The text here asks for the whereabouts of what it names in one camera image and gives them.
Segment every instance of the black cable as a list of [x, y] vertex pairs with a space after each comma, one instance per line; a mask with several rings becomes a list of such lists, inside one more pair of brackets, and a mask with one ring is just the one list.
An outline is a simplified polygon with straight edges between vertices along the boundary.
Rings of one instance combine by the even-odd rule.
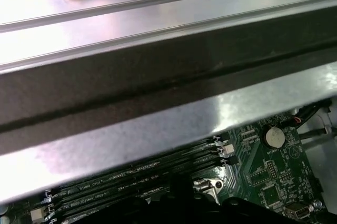
[[313, 117], [321, 107], [316, 106], [311, 111], [305, 115], [305, 117], [299, 117], [301, 119], [301, 123], [296, 125], [296, 129], [300, 128], [303, 124], [305, 124], [311, 117]]
[[321, 136], [327, 134], [325, 128], [319, 128], [319, 129], [314, 129], [312, 131], [305, 132], [303, 134], [299, 134], [299, 138], [301, 140], [308, 139], [308, 138], [313, 138], [316, 136]]

